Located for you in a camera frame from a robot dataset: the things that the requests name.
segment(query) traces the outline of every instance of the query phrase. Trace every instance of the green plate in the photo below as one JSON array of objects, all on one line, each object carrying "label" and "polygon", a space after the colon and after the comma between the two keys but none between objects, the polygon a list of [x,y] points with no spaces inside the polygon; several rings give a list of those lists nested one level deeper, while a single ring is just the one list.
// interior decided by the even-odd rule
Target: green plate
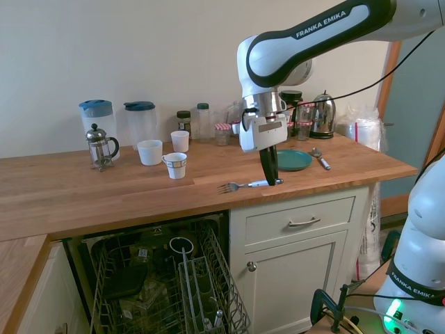
[{"label": "green plate", "polygon": [[312,162],[312,157],[301,151],[277,150],[277,156],[280,170],[302,170]]}]

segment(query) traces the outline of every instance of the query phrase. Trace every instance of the white cabinet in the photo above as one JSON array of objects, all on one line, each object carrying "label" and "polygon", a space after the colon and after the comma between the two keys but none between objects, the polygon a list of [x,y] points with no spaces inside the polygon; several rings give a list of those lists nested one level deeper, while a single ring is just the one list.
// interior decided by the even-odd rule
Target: white cabinet
[{"label": "white cabinet", "polygon": [[56,246],[49,254],[17,333],[54,334],[63,324],[67,324],[67,334],[89,334],[67,256],[62,246]]},{"label": "white cabinet", "polygon": [[316,289],[332,294],[346,231],[247,255],[243,300],[252,334],[300,333],[310,326],[308,305]]},{"label": "white cabinet", "polygon": [[306,331],[315,290],[338,299],[352,276],[373,189],[362,186],[230,212],[230,270],[251,334]]}]

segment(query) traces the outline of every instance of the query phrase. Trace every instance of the french press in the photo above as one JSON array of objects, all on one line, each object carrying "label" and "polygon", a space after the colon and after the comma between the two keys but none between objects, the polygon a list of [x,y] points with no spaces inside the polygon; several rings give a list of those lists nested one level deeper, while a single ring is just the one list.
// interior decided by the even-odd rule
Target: french press
[{"label": "french press", "polygon": [[[86,133],[86,140],[90,148],[91,168],[99,169],[102,172],[105,167],[113,167],[111,159],[119,152],[119,142],[116,138],[106,137],[106,132],[97,128],[97,124],[91,124],[91,130]],[[115,144],[114,152],[110,154],[108,141]]]}]

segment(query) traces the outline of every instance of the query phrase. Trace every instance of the electric kettle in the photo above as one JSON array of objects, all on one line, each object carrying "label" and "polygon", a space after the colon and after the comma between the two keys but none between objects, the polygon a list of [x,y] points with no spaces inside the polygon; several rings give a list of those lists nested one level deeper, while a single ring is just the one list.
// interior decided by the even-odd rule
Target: electric kettle
[{"label": "electric kettle", "polygon": [[325,90],[314,100],[314,120],[309,135],[311,138],[330,139],[334,136],[335,103],[329,101],[329,99],[332,99],[332,97],[326,94]]}]

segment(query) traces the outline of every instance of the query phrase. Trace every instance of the green led light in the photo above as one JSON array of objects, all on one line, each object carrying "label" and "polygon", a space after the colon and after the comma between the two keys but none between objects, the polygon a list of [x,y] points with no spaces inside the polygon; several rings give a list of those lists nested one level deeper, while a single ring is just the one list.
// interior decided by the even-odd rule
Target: green led light
[{"label": "green led light", "polygon": [[[391,305],[389,306],[386,314],[393,317],[396,314],[396,312],[400,310],[401,306],[402,306],[402,301],[400,299],[394,299]],[[385,327],[389,331],[394,332],[394,327],[396,327],[397,323],[393,319],[389,317],[383,317],[383,322],[385,324]]]}]

